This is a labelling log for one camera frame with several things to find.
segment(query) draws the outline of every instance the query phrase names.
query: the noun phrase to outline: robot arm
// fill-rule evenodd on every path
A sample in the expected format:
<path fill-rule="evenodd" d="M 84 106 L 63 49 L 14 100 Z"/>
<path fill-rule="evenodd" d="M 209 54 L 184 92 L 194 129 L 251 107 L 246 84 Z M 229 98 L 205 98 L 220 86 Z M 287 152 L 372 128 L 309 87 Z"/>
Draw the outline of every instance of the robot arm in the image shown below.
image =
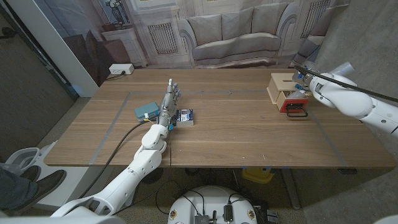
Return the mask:
<path fill-rule="evenodd" d="M 344 77 L 341 71 L 322 73 L 321 75 L 356 86 Z M 311 74 L 295 74 L 294 80 L 310 90 L 314 98 L 330 108 L 337 108 L 343 114 L 376 126 L 398 138 L 398 108 L 370 97 L 360 91 L 316 77 Z"/>
<path fill-rule="evenodd" d="M 60 207 L 51 217 L 113 215 L 125 203 L 129 205 L 138 183 L 150 172 L 158 168 L 167 143 L 170 120 L 174 115 L 177 99 L 180 96 L 177 84 L 169 80 L 167 93 L 162 101 L 156 124 L 142 138 L 142 145 L 133 161 L 102 191 L 89 197 L 70 201 Z"/>

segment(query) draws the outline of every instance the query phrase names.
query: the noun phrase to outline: black shoe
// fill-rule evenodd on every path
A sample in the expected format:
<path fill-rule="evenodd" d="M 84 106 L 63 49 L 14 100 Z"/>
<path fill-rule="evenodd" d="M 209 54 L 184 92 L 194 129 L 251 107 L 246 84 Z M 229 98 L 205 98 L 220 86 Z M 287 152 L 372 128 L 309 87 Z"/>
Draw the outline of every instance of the black shoe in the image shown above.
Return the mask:
<path fill-rule="evenodd" d="M 21 174 L 21 177 L 28 179 L 32 182 L 36 182 L 36 180 L 40 176 L 40 167 L 39 166 L 31 166 L 28 169 L 25 170 L 23 174 Z"/>
<path fill-rule="evenodd" d="M 16 215 L 22 214 L 28 208 L 36 204 L 40 199 L 44 198 L 53 190 L 55 190 L 63 182 L 66 176 L 67 172 L 65 170 L 57 170 L 54 173 L 37 181 L 36 194 L 34 194 L 33 197 L 30 200 L 28 200 L 25 204 L 13 209 L 12 211 Z"/>

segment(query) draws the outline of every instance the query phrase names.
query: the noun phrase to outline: wooden table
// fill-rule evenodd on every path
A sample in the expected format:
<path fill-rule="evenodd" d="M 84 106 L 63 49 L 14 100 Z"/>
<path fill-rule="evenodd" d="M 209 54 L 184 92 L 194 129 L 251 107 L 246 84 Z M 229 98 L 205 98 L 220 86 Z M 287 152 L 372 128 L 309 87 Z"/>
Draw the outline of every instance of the wooden table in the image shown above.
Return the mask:
<path fill-rule="evenodd" d="M 266 87 L 291 69 L 135 70 L 104 82 L 45 158 L 53 166 L 103 165 L 136 125 L 134 108 L 160 104 L 169 78 L 179 84 L 178 109 L 193 109 L 193 126 L 176 127 L 161 166 L 275 168 L 395 167 L 361 122 L 314 99 L 309 116 L 279 113 Z M 127 165 L 149 124 L 125 140 L 111 165 Z"/>

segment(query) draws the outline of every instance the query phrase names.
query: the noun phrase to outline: wall socket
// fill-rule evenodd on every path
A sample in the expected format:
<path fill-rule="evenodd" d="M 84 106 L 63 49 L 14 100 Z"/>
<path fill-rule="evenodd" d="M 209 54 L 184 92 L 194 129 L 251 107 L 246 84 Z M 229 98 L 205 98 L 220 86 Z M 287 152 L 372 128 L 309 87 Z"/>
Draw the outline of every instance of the wall socket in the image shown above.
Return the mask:
<path fill-rule="evenodd" d="M 122 72 L 126 72 L 126 74 L 131 74 L 134 71 L 134 66 L 132 64 L 113 64 L 110 66 L 109 71 L 112 75 L 119 75 Z"/>

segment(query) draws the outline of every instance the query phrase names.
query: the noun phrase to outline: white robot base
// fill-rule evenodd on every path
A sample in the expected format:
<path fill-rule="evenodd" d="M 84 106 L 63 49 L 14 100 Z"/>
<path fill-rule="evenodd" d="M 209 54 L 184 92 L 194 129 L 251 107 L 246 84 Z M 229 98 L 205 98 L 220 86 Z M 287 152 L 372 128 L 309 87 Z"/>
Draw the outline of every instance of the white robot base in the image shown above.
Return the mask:
<path fill-rule="evenodd" d="M 168 224 L 209 223 L 209 221 L 210 223 L 217 224 L 257 223 L 252 205 L 244 197 L 231 189 L 212 185 L 202 186 L 188 191 L 184 196 L 181 196 L 172 205 Z M 203 214 L 203 201 L 205 201 L 205 214 Z M 225 206 L 228 204 L 228 201 L 231 202 L 231 205 L 227 207 L 226 211 Z"/>

